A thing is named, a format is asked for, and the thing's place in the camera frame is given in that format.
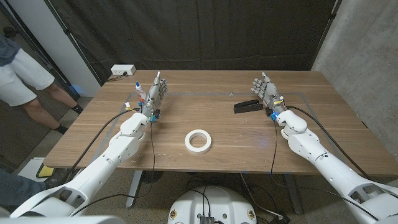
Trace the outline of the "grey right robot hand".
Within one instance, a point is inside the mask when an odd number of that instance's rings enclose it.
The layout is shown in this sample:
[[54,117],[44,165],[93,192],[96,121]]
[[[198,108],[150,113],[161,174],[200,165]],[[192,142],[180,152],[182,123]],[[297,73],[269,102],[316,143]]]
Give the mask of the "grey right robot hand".
[[267,116],[275,120],[279,114],[286,110],[284,97],[277,91],[274,83],[271,82],[265,71],[262,71],[262,80],[255,78],[251,91],[253,91],[263,102]]

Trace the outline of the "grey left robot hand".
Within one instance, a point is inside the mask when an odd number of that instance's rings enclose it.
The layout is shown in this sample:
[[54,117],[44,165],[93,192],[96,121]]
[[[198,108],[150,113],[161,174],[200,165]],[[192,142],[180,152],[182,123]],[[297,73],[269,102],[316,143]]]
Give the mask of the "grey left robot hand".
[[164,78],[161,79],[160,71],[158,71],[141,109],[141,113],[146,115],[151,122],[159,117],[160,106],[167,90],[167,81]]

